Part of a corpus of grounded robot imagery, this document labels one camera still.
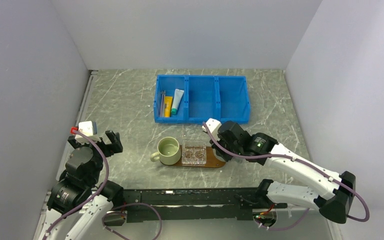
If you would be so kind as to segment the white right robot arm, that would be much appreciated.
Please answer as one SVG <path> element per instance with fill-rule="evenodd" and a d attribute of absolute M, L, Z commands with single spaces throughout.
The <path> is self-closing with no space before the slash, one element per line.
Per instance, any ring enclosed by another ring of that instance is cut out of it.
<path fill-rule="evenodd" d="M 267 208 L 276 204 L 292 204 L 317 210 L 326 219 L 345 224 L 354 197 L 356 177 L 349 171 L 338 173 L 318 166 L 279 143 L 275 138 L 258 132 L 250 134 L 238 123 L 210 118 L 202 125 L 217 159 L 233 158 L 276 168 L 291 175 L 303 185 L 290 185 L 263 179 L 254 195 L 256 203 Z"/>

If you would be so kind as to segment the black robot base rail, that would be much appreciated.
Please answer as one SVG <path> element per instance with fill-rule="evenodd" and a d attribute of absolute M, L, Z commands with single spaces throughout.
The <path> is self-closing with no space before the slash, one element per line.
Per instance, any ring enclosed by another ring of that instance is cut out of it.
<path fill-rule="evenodd" d="M 157 220 L 236 219 L 250 221 L 260 212 L 285 209 L 257 195 L 255 187 L 107 189 L 101 192 L 127 223 Z"/>

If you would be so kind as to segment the brown oval wooden tray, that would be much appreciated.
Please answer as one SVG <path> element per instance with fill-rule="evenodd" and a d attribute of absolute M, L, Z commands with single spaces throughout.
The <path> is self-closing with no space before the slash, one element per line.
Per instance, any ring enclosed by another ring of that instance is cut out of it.
<path fill-rule="evenodd" d="M 174 165 L 171 165 L 171 167 L 191 167 L 191 168 L 221 168 L 223 167 L 226 162 L 221 161 L 216 158 L 216 156 L 213 153 L 213 149 L 210 146 L 206 146 L 206 164 L 204 166 L 186 166 L 181 163 L 181 159 L 175 163 Z"/>

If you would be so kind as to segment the yellow orange tube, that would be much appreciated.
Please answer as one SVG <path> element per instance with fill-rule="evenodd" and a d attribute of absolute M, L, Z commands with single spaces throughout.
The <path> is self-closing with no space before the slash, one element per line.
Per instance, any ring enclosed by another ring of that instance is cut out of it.
<path fill-rule="evenodd" d="M 164 98 L 164 117 L 165 118 L 169 118 L 171 116 L 172 102 L 173 102 L 172 96 L 165 96 Z"/>

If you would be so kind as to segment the light green ceramic mug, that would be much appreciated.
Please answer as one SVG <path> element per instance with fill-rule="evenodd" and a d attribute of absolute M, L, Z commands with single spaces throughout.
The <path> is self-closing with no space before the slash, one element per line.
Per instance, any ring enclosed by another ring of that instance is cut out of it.
<path fill-rule="evenodd" d="M 157 151 L 150 156 L 151 162 L 164 165 L 176 164 L 182 156 L 180 144 L 174 137 L 164 137 L 157 144 Z"/>

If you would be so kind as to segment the white toothpaste tube green cap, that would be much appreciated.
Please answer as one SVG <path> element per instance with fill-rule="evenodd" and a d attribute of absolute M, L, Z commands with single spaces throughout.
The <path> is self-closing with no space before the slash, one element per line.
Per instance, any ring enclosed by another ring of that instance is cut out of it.
<path fill-rule="evenodd" d="M 179 105 L 183 98 L 184 92 L 185 91 L 182 89 L 175 89 L 171 105 L 171 115 L 176 115 L 178 113 Z"/>

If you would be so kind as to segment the clear glass toothbrush holder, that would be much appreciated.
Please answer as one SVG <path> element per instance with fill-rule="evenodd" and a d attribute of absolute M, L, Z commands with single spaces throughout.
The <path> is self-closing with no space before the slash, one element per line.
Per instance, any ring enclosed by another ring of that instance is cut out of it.
<path fill-rule="evenodd" d="M 183 140 L 181 163 L 185 166 L 203 167 L 207 163 L 206 144 L 200 140 Z"/>

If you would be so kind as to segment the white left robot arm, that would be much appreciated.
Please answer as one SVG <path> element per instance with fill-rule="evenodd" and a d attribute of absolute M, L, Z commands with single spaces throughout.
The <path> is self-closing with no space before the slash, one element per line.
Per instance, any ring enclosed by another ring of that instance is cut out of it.
<path fill-rule="evenodd" d="M 122 153 L 120 134 L 107 130 L 110 140 L 73 134 L 65 169 L 50 192 L 40 240 L 79 240 L 107 211 L 125 202 L 124 189 L 108 179 L 108 157 Z"/>

